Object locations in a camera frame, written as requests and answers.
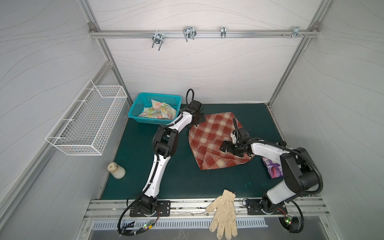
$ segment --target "white knit glove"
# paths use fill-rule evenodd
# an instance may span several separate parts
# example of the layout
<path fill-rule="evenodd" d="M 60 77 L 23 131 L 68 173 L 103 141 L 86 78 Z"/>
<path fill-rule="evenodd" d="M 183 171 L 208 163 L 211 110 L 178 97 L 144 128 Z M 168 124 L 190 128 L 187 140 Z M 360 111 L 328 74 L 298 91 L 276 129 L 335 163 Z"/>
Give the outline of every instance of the white knit glove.
<path fill-rule="evenodd" d="M 213 212 L 217 209 L 209 230 L 214 232 L 217 228 L 217 239 L 223 237 L 225 229 L 225 238 L 230 240 L 232 236 L 237 236 L 236 213 L 233 201 L 236 195 L 228 190 L 224 190 L 223 195 L 217 197 L 213 203 L 205 209 L 206 212 Z"/>

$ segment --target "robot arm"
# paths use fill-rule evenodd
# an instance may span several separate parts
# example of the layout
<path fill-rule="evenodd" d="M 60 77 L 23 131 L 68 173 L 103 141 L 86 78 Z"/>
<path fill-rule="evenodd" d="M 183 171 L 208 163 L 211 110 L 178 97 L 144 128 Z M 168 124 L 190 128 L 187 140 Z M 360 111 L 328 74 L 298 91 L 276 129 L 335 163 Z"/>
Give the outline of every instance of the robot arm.
<path fill-rule="evenodd" d="M 204 113 L 200 112 L 200 108 L 201 103 L 192 100 L 191 104 L 183 109 L 182 114 L 167 125 L 168 127 L 159 126 L 160 132 L 154 138 L 156 154 L 147 183 L 143 188 L 144 195 L 140 200 L 141 210 L 145 214 L 151 215 L 155 211 L 161 178 L 167 163 L 176 152 L 179 132 L 186 126 L 189 127 L 206 121 Z"/>
<path fill-rule="evenodd" d="M 221 151 L 228 151 L 239 157 L 243 157 L 244 153 L 266 157 L 280 164 L 283 170 L 284 180 L 263 194 L 260 204 L 264 212 L 272 213 L 284 201 L 293 200 L 303 193 L 321 192 L 321 174 L 304 148 L 289 149 L 285 142 L 274 144 L 259 138 L 252 139 L 245 128 L 237 128 L 235 118 L 233 123 L 235 131 L 231 134 L 232 142 L 224 141 Z M 316 185 L 319 185 L 316 191 L 308 191 Z"/>

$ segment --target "white wall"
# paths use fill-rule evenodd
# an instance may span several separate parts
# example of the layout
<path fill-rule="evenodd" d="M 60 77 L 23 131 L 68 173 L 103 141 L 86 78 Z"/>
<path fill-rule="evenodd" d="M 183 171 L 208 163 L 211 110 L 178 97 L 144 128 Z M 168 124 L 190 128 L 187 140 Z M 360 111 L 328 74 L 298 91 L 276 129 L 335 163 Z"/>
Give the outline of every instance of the white wall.
<path fill-rule="evenodd" d="M 124 1 L 89 0 L 102 30 L 306 29 L 320 0 Z M 297 39 L 107 40 L 132 99 L 141 92 L 202 103 L 267 102 L 291 59 Z"/>
<path fill-rule="evenodd" d="M 0 202 L 106 59 L 76 0 L 0 7 Z"/>
<path fill-rule="evenodd" d="M 0 202 L 45 136 L 106 59 L 76 0 L 0 3 Z M 117 84 L 109 72 L 102 84 Z M 56 151 L 1 240 L 73 239 L 101 191 L 126 122 L 126 104 L 103 156 Z"/>
<path fill-rule="evenodd" d="M 117 84 L 110 71 L 103 84 Z M 56 151 L 14 216 L 1 240 L 74 239 L 89 201 L 97 199 L 124 131 L 125 104 L 102 156 L 67 156 Z"/>
<path fill-rule="evenodd" d="M 343 239 L 382 239 L 384 2 L 335 0 L 272 106 L 324 178 Z"/>

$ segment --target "plaid cloth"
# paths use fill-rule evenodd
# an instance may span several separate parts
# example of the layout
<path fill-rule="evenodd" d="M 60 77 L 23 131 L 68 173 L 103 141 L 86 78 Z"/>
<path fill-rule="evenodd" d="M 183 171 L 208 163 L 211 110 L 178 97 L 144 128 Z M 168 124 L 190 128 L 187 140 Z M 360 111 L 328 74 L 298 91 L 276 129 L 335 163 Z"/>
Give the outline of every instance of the plaid cloth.
<path fill-rule="evenodd" d="M 235 130 L 233 113 L 218 113 L 205 116 L 207 121 L 189 130 L 189 145 L 200 170 L 218 169 L 244 164 L 252 159 L 247 154 L 238 157 L 229 152 L 222 152 L 223 141 L 232 142 L 230 134 Z"/>

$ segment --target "dark green work surface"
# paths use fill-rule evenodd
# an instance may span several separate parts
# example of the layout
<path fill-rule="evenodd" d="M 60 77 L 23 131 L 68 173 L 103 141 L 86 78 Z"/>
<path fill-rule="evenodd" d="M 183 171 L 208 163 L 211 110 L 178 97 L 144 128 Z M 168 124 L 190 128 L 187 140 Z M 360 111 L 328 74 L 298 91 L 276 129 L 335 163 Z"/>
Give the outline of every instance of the dark green work surface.
<path fill-rule="evenodd" d="M 251 137 L 281 141 L 265 104 L 204 104 L 203 107 L 205 115 L 233 112 Z M 157 128 L 158 125 L 128 120 L 115 158 L 125 168 L 126 175 L 122 179 L 109 175 L 101 199 L 131 199 L 142 191 L 154 159 L 151 142 Z M 261 197 L 282 181 L 282 178 L 270 178 L 259 156 L 234 167 L 200 170 L 189 146 L 188 131 L 184 128 L 179 134 L 177 151 L 161 181 L 160 199 L 216 198 L 224 188 L 236 192 L 237 197 Z"/>

